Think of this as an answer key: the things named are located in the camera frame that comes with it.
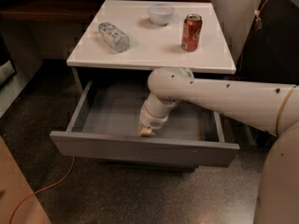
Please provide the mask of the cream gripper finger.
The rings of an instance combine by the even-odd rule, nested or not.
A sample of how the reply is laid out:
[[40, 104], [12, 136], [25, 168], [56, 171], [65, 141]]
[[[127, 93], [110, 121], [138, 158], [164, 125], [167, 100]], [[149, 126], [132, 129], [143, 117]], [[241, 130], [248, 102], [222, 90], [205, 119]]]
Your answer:
[[139, 137], [152, 137], [155, 135], [155, 132], [151, 128], [147, 128], [143, 125], [141, 125], [138, 128], [138, 136]]

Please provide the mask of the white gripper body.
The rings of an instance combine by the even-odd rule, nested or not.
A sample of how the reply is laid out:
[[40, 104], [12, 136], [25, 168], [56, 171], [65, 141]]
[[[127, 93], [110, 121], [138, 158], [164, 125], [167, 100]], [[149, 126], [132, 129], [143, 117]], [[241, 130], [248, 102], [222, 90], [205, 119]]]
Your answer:
[[139, 120], [144, 127], [159, 130], [166, 124], [168, 116], [169, 111], [167, 109], [143, 105]]

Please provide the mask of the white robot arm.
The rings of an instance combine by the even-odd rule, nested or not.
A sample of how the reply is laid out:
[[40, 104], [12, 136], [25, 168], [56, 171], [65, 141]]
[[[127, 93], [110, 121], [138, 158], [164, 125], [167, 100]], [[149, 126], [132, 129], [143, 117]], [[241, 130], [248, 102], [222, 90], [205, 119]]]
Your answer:
[[263, 166], [253, 224], [299, 224], [299, 87], [196, 79], [188, 68], [157, 68], [138, 134], [152, 136], [187, 101], [275, 135]]

